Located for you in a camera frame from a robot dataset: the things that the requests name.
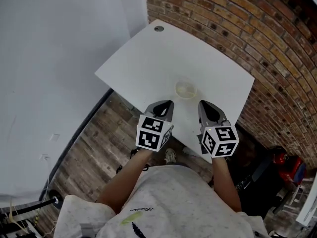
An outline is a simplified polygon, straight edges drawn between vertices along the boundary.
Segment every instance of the red object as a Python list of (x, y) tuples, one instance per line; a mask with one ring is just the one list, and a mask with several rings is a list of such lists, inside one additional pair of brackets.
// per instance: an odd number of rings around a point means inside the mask
[(286, 153), (275, 153), (273, 155), (273, 162), (275, 164), (284, 164), (286, 162)]
[(298, 156), (290, 156), (284, 165), (278, 166), (279, 175), (284, 181), (300, 184), (306, 173), (306, 164)]

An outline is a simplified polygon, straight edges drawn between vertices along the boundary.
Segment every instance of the person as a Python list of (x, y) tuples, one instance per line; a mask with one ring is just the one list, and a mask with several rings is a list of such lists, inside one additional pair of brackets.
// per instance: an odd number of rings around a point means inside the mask
[(241, 212), (223, 157), (212, 159), (212, 189), (192, 169), (179, 165), (172, 149), (165, 153), (168, 165), (142, 172), (152, 154), (138, 151), (96, 203), (66, 196), (54, 237), (268, 237), (260, 216)]

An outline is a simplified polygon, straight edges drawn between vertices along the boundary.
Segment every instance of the white cube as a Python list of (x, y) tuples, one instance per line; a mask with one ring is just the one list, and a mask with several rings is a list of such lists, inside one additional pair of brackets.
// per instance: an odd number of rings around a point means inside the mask
[(158, 152), (172, 134), (173, 124), (153, 117), (140, 115), (136, 146)]
[(235, 126), (206, 127), (202, 145), (212, 158), (231, 156), (239, 143)]

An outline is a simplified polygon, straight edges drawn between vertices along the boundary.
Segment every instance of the wall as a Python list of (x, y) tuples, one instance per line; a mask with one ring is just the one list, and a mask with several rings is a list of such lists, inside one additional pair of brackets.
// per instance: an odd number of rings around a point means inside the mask
[(264, 146), (317, 167), (317, 19), (312, 0), (147, 0), (255, 77), (238, 123)]
[(144, 11), (145, 0), (0, 0), (0, 207), (39, 198), (108, 89), (94, 72), (147, 24)]

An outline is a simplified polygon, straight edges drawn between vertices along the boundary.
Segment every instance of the shirt sleeve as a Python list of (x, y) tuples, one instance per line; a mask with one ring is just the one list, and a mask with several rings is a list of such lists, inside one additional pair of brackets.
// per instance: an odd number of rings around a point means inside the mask
[(250, 224), (253, 232), (258, 232), (261, 237), (269, 238), (261, 216), (249, 216), (244, 212), (238, 212), (237, 214)]
[(94, 235), (115, 216), (115, 212), (107, 205), (87, 202), (77, 196), (69, 195), (64, 199), (57, 220), (54, 238), (78, 238), (85, 232)]

